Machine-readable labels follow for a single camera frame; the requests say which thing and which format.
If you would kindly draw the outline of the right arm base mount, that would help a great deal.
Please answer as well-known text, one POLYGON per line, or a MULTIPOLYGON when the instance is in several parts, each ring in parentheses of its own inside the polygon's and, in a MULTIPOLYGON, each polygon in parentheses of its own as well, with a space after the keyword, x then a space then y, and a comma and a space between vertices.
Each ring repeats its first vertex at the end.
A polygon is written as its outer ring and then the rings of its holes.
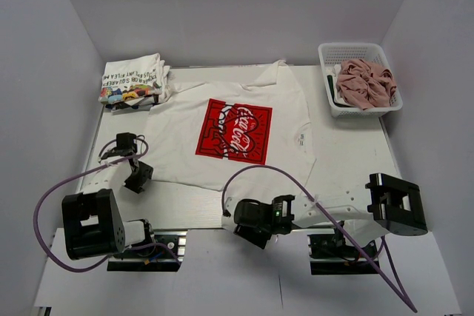
POLYGON ((308 235, 311 275, 376 275, 377 271, 339 233, 308 235))

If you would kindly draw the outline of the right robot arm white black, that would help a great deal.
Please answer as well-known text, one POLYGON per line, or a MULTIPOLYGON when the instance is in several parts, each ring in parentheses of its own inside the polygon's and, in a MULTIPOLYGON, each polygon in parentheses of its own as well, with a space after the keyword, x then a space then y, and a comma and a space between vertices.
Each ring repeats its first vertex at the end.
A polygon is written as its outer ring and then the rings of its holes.
POLYGON ((334 245, 345 256, 389 233, 412 237, 428 232, 420 187, 384 173, 373 173, 364 186, 340 195, 308 198, 300 192, 265 201, 228 198, 225 209, 228 214, 222 218, 222 226, 231 232, 243 227, 245 238, 260 248, 273 235, 331 221, 344 228, 334 237, 334 245))

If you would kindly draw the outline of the pink t-shirt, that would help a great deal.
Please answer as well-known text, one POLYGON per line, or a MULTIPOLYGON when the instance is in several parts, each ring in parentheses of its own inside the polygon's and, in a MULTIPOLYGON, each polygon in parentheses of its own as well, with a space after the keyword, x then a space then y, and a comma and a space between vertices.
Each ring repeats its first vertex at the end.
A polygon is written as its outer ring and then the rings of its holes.
POLYGON ((340 65, 337 88, 348 104, 360 110, 390 106, 397 85, 388 68, 364 59, 349 59, 340 65))

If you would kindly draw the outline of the green and white t-shirt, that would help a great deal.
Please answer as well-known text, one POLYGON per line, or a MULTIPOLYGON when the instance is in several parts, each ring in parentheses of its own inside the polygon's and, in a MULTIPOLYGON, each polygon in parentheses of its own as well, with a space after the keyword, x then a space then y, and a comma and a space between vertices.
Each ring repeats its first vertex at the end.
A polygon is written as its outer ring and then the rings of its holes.
POLYGON ((338 79, 339 73, 341 72, 341 65, 334 64, 332 66, 326 67, 325 71, 326 71, 327 81, 330 87, 330 94, 332 96, 333 103, 337 107, 353 107, 353 105, 348 104, 344 100, 344 98, 341 96, 337 88, 337 79, 338 79))

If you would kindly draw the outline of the white coca-cola t-shirt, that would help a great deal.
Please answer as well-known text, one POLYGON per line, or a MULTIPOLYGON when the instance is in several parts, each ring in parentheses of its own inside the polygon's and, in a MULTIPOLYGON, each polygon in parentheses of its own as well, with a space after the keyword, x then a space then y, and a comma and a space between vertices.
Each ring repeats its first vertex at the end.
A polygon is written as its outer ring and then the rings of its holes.
POLYGON ((178 83, 153 107, 144 136, 152 179, 233 196, 290 192, 284 170, 306 183, 316 162, 304 91, 283 61, 248 83, 178 83))

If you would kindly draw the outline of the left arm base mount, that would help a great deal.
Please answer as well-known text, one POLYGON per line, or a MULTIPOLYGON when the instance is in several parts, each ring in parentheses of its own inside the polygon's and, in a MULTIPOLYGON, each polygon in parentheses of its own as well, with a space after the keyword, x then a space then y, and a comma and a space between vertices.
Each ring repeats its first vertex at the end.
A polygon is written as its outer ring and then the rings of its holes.
POLYGON ((184 260, 187 231, 154 231, 159 246, 114 255, 107 262, 108 272, 177 272, 184 260))

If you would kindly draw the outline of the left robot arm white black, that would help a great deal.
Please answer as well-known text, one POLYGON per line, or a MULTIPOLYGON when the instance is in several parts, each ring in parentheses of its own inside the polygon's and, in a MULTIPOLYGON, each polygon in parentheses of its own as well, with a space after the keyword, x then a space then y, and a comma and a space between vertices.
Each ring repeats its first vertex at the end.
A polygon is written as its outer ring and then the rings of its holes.
POLYGON ((108 151, 102 150, 99 158, 120 162, 94 173, 82 191, 61 202, 66 250, 72 260, 115 255, 129 247, 148 256, 156 249, 148 220, 123 220, 116 202, 120 189, 140 194, 152 178, 153 168, 137 157, 138 149, 146 147, 144 137, 120 133, 115 143, 108 151))

